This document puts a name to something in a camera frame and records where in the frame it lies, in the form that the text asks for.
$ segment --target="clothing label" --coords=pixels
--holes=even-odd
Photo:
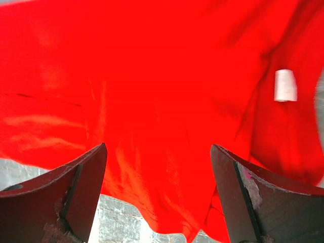
[[[275,72],[274,100],[297,101],[297,86],[294,73],[288,69]]]

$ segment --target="red shirt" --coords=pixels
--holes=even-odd
[[[65,1],[0,7],[0,157],[46,169],[105,142],[102,193],[159,233],[228,234],[210,149],[316,185],[324,1]],[[274,101],[293,71],[296,102]]]

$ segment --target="clothing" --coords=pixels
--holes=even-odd
[[[323,177],[323,0],[35,0],[3,5],[0,23],[0,157],[53,169],[105,142],[102,193],[158,233],[229,242],[213,144]],[[296,102],[274,101],[280,69]]]

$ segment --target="red fabric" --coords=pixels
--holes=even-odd
[[[0,156],[53,169],[105,142],[102,193],[159,233],[228,242],[210,148],[312,185],[324,1],[41,0],[0,8]],[[273,100],[294,72],[298,101]]]

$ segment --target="garment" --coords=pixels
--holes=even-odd
[[[323,177],[322,0],[35,0],[1,6],[0,23],[0,157],[53,169],[105,142],[102,193],[158,233],[229,241],[213,144]],[[274,101],[279,69],[296,102]]]

